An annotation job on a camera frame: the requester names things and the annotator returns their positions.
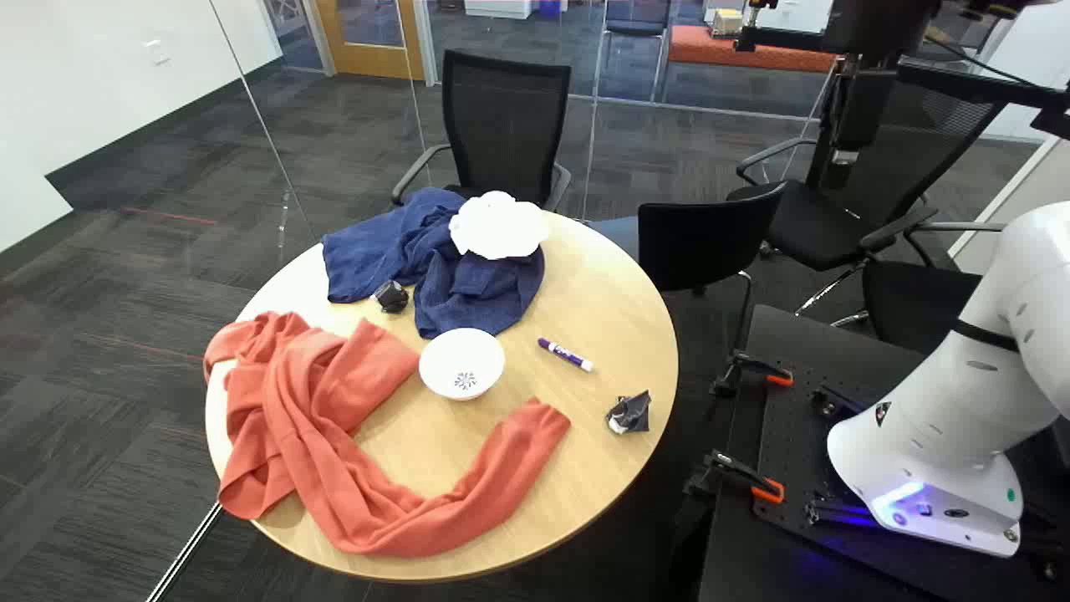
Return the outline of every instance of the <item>round wooden table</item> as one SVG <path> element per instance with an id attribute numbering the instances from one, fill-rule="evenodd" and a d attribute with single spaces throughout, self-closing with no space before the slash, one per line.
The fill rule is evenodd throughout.
<path id="1" fill-rule="evenodd" d="M 654 452 L 672 411 L 678 370 L 676 337 L 661 295 L 642 268 L 614 243 L 567 217 L 546 213 L 546 276 L 520 323 L 498 336 L 505 373 L 471 402 L 450 402 L 429 391 L 414 373 L 355 435 L 383 472 L 422 496 L 454 488 L 491 429 L 532 397 L 557 408 L 572 426 L 535 485 L 505 523 L 449 552 L 426 558 L 362 556 L 326 540 L 296 494 L 254 525 L 282 547 L 317 565 L 365 578 L 448 581 L 522 562 L 567 540 L 601 514 L 628 488 Z M 279 269 L 249 300 L 238 321 L 266 311 L 296 312 L 309 325 L 341 337 L 361 319 L 388 329 L 416 351 L 412 305 L 384 314 L 374 299 L 332 305 L 322 245 Z M 541 350 L 546 338 L 595 364 L 585 373 Z M 216 367 L 208 386 L 209 451 L 223 475 L 231 444 L 226 433 L 223 377 L 233 361 Z M 651 391 L 649 431 L 615 435 L 605 415 L 617 396 Z"/>

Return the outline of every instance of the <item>chair armrest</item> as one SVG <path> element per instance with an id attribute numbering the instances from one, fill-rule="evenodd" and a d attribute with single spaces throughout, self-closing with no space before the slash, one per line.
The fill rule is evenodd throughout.
<path id="1" fill-rule="evenodd" d="M 747 174 L 747 170 L 750 169 L 751 166 L 753 166 L 755 163 L 758 163 L 759 160 L 765 160 L 766 158 L 769 158 L 775 154 L 782 153 L 785 150 L 795 148 L 799 144 L 816 144 L 816 143 L 817 140 L 814 140 L 812 138 L 792 138 L 790 140 L 784 140 L 779 144 L 774 144 L 761 152 L 752 154 L 747 158 L 740 160 L 739 164 L 736 165 L 736 175 L 739 175 L 744 180 L 747 180 L 752 186 L 756 186 L 759 185 L 758 182 L 755 182 L 753 179 L 751 179 L 750 175 Z"/>
<path id="2" fill-rule="evenodd" d="M 412 164 L 412 167 L 410 167 L 409 170 L 404 172 L 404 175 L 401 175 L 401 179 L 398 180 L 397 185 L 394 186 L 394 189 L 391 191 L 391 201 L 394 202 L 394 204 L 401 206 L 401 192 L 404 191 L 406 187 L 412 183 L 412 180 L 416 176 L 416 173 L 419 173 L 419 170 L 427 166 L 427 161 L 431 160 L 432 156 L 448 148 L 449 144 L 435 144 L 424 151 L 424 154 L 419 155 L 419 158 L 417 158 L 416 161 Z"/>
<path id="3" fill-rule="evenodd" d="M 872 232 L 863 235 L 862 238 L 858 241 L 858 246 L 861 246 L 866 250 L 873 250 L 874 248 L 887 246 L 888 238 L 895 238 L 896 234 L 914 229 L 918 223 L 932 217 L 936 213 L 937 209 L 935 206 L 918 206 L 917 209 L 907 212 L 899 219 L 888 221 Z"/>
<path id="4" fill-rule="evenodd" d="M 561 203 L 561 198 L 565 196 L 565 189 L 568 187 L 568 183 L 572 181 L 572 172 L 557 163 L 553 161 L 553 171 L 557 174 L 557 177 L 553 182 L 553 187 L 550 188 L 550 197 L 546 199 L 546 204 L 542 209 L 547 211 L 557 212 L 557 204 Z"/>
<path id="5" fill-rule="evenodd" d="M 990 223 L 987 221 L 926 221 L 914 229 L 931 232 L 1002 232 L 1007 223 Z"/>

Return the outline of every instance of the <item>white bowl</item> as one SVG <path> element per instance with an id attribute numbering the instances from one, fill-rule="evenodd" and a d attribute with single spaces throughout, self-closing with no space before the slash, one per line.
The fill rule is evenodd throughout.
<path id="1" fill-rule="evenodd" d="M 428 343 L 419 356 L 424 385 L 458 402 L 486 393 L 504 370 L 502 344 L 476 328 L 447 330 Z"/>

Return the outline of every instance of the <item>light switch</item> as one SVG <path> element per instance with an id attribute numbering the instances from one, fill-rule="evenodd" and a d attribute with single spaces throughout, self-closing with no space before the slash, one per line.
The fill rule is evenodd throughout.
<path id="1" fill-rule="evenodd" d="M 149 51 L 152 64 L 162 65 L 171 60 L 171 57 L 167 56 L 167 52 L 164 51 L 164 44 L 159 40 L 146 42 L 144 49 Z"/>

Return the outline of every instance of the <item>black cable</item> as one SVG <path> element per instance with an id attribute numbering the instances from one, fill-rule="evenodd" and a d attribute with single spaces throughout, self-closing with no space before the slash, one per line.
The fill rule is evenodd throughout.
<path id="1" fill-rule="evenodd" d="M 948 52 L 951 52 L 952 55 L 961 58 L 962 60 L 964 60 L 966 62 L 974 63 L 975 65 L 977 65 L 977 66 L 979 66 L 981 68 L 989 70 L 992 73 L 998 73 L 999 75 L 1002 75 L 1004 77 L 1007 77 L 1009 79 L 1013 79 L 1014 81 L 1018 81 L 1019 83 L 1024 83 L 1024 84 L 1030 86 L 1033 88 L 1043 89 L 1043 86 L 1037 86 L 1036 83 L 1034 83 L 1033 81 L 1029 81 L 1028 79 L 1022 79 L 1021 77 L 1019 77 L 1017 75 L 1011 75 L 1011 74 L 1007 73 L 1006 71 L 999 71 L 996 67 L 989 66 L 989 65 L 982 63 L 981 61 L 975 59 L 974 57 L 970 57 L 969 55 L 967 55 L 967 53 L 963 52 L 962 50 L 956 48 L 954 46 L 951 46 L 949 44 L 945 44 L 945 43 L 941 42 L 939 40 L 936 40 L 935 37 L 932 37 L 931 35 L 926 35 L 926 40 L 928 40 L 929 42 L 932 42 L 933 44 L 939 46 L 941 48 L 944 48 Z"/>

